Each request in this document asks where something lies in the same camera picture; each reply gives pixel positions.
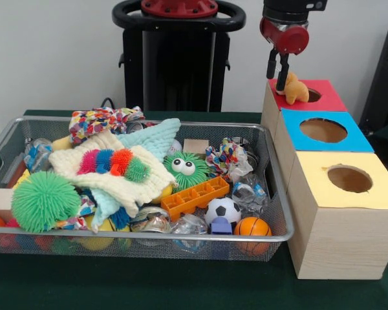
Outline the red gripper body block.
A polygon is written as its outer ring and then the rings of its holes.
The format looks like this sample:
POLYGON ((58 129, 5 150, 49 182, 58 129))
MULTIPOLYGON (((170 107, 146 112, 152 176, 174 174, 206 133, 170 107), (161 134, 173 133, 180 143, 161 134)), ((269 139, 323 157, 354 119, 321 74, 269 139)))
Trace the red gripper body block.
POLYGON ((308 21, 303 24, 279 24, 263 17, 260 31, 280 54, 302 53, 309 42, 308 21))

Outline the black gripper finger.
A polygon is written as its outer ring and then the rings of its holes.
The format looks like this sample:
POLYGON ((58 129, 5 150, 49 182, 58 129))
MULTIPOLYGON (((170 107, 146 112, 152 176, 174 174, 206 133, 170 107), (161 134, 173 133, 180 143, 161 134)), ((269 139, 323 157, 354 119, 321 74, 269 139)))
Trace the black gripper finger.
POLYGON ((268 79, 273 79, 276 69, 276 57, 277 57, 278 51, 276 48, 271 49, 268 59, 268 65, 267 65, 267 71, 266 71, 266 77, 268 79))
POLYGON ((288 77, 288 69, 289 69, 288 57, 289 57, 289 54, 280 55, 281 70, 279 72, 277 84, 276 84, 276 90, 278 92, 282 92, 285 89, 285 85, 288 77))

